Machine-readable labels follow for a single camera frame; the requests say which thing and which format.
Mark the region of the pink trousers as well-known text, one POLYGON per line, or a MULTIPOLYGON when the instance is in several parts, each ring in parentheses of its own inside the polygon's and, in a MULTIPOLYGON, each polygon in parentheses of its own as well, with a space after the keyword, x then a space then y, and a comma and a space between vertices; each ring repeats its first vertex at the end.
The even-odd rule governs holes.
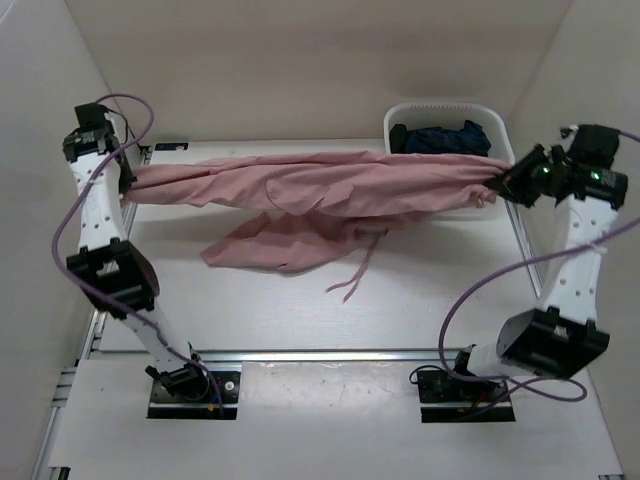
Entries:
POLYGON ((353 293, 382 237, 434 214, 493 203, 497 195, 484 183, 508 168, 503 160, 452 153, 251 156, 144 166, 124 198, 257 212, 202 251, 210 267, 294 274, 364 248, 358 270, 342 284, 353 293))

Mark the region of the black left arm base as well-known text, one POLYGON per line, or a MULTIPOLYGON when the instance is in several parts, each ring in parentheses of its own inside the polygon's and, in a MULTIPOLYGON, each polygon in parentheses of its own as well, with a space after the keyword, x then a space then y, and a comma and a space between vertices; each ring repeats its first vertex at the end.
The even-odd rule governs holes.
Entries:
POLYGON ((145 368, 152 379, 148 419, 223 420, 237 418, 241 371, 213 370, 210 378, 201 368, 185 364, 171 372, 145 368))

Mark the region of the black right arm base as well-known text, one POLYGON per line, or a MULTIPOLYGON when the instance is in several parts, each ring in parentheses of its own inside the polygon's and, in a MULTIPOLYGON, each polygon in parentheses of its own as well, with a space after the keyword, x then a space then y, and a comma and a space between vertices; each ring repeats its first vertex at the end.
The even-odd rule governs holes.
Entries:
POLYGON ((504 382, 462 382, 435 365, 417 367, 408 379, 418 390, 423 424, 516 420, 504 382))

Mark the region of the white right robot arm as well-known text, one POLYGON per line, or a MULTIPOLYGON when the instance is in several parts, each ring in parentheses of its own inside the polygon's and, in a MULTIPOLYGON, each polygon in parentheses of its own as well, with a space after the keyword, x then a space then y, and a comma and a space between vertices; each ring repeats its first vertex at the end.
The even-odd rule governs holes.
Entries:
POLYGON ((570 159, 563 148, 536 145, 504 174, 486 181, 502 198, 531 207, 554 199, 558 214, 556 256, 536 304, 509 318, 496 341, 471 345, 458 355, 449 387, 460 399, 480 393, 485 378, 525 373, 566 380, 606 351, 610 336, 596 325, 601 241, 623 206, 628 178, 570 159))

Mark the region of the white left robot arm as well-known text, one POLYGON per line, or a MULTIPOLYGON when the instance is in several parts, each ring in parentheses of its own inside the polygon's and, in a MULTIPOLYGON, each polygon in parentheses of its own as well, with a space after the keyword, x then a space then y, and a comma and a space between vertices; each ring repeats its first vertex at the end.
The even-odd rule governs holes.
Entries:
POLYGON ((81 201, 78 252, 66 270, 81 281, 93 306, 128 327, 152 355, 146 373, 170 395, 197 401, 210 377, 194 363, 188 341, 176 335, 156 299, 159 281, 150 262, 129 241, 121 195, 135 181, 113 123, 91 121, 65 137, 63 151, 81 201))

